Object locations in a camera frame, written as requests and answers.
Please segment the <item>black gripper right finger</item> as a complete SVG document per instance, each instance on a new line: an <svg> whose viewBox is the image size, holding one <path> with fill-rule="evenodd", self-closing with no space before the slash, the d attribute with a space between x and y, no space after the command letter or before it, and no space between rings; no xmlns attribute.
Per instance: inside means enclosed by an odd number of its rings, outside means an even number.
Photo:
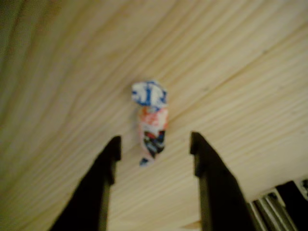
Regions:
<svg viewBox="0 0 308 231"><path fill-rule="evenodd" d="M216 150L195 131L191 133L190 153L199 179L201 229L254 231L256 227L236 178Z"/></svg>

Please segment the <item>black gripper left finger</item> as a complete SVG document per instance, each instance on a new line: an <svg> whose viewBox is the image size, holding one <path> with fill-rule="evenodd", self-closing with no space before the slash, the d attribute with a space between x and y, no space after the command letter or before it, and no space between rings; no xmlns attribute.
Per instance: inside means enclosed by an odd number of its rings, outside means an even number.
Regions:
<svg viewBox="0 0 308 231"><path fill-rule="evenodd" d="M116 163L121 160L121 137L114 136L81 179L67 205L55 220L53 231L107 230L110 188Z"/></svg>

